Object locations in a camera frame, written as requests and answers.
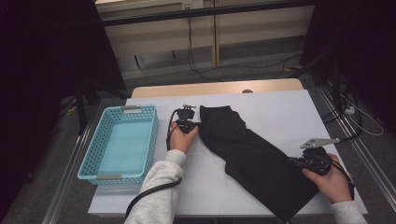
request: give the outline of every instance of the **forearm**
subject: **forearm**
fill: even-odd
[[[183,176],[180,166],[185,160],[186,155],[183,152],[170,150],[164,161],[158,161],[151,167],[140,192],[178,181]],[[172,223],[177,196],[177,187],[174,187],[142,198],[134,205],[125,223]]]
[[[358,204],[354,201],[334,203],[332,211],[338,224],[367,224]]]

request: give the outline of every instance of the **basket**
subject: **basket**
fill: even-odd
[[[106,108],[78,170],[94,185],[142,183],[157,136],[155,105]]]

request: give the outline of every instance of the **white table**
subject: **white table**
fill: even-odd
[[[299,146],[309,138],[330,138],[308,92],[304,90],[148,97],[127,101],[127,105],[147,104],[157,106],[160,122],[155,161],[162,160],[166,154],[166,128],[170,115],[183,104],[230,105],[240,114],[249,129],[292,157],[302,155]],[[198,121],[199,109],[195,111],[194,119]],[[338,155],[334,145],[325,148],[328,152]],[[184,165],[185,174],[179,186],[177,217],[273,217],[264,205],[224,173],[224,166],[224,160],[210,152],[197,137]],[[89,213],[101,217],[123,216],[138,190],[138,186],[99,186],[93,196]],[[355,201],[359,204],[361,212],[367,214],[357,191]],[[327,199],[318,194],[297,216],[331,212]]]

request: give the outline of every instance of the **hand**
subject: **hand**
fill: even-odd
[[[172,134],[170,140],[170,148],[178,149],[185,154],[190,149],[192,140],[196,134],[198,134],[198,127],[195,127],[190,133],[183,133],[177,126],[175,122],[172,122]]]
[[[330,153],[329,156],[333,161],[339,162],[337,156]],[[335,167],[332,166],[332,169],[326,175],[317,175],[307,169],[303,169],[303,174],[318,186],[320,192],[322,192],[331,203],[352,201],[347,180]]]

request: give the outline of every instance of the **folded black cloth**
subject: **folded black cloth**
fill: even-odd
[[[287,155],[247,129],[229,106],[200,107],[199,134],[207,148],[226,161],[225,173],[283,221],[290,220],[317,193],[317,186],[287,163]]]

